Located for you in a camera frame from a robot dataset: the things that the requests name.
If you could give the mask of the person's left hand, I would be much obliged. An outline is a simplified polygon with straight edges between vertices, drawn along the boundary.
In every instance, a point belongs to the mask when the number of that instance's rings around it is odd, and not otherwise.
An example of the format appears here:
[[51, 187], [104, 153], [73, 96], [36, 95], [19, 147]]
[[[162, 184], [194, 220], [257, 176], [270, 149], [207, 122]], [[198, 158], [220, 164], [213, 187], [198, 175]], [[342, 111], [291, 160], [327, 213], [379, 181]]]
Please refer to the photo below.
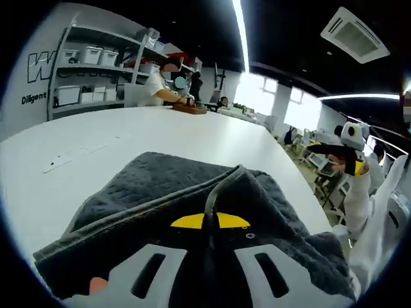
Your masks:
[[108, 285], [108, 281], [101, 277], [93, 277], [89, 284], [89, 294], [92, 295], [105, 289]]

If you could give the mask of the person's right hand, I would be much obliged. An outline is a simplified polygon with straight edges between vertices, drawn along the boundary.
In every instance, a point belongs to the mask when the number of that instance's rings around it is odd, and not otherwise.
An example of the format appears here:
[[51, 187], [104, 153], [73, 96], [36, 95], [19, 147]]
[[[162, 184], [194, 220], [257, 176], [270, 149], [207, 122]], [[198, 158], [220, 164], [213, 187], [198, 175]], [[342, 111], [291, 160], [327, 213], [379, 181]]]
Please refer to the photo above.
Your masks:
[[334, 163], [334, 165], [332, 166], [333, 170], [341, 171], [341, 172], [345, 171], [345, 167], [346, 167], [345, 157], [329, 154], [328, 159]]

